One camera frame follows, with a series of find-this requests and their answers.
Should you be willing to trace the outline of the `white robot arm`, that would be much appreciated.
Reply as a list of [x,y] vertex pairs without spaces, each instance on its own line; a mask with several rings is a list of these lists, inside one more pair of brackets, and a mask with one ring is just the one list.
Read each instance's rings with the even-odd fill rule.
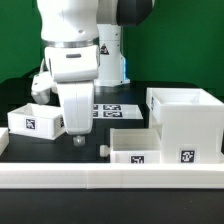
[[92,130],[94,80],[100,64],[100,24],[136,26],[155,0],[37,0],[44,59],[31,94],[42,105],[56,92],[66,132],[76,146]]

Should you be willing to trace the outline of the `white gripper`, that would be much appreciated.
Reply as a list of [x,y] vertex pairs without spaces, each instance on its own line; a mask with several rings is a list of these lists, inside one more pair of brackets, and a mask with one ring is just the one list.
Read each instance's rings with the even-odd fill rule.
[[94,83],[92,81],[57,84],[66,132],[73,137],[75,147],[85,145],[85,137],[93,123]]

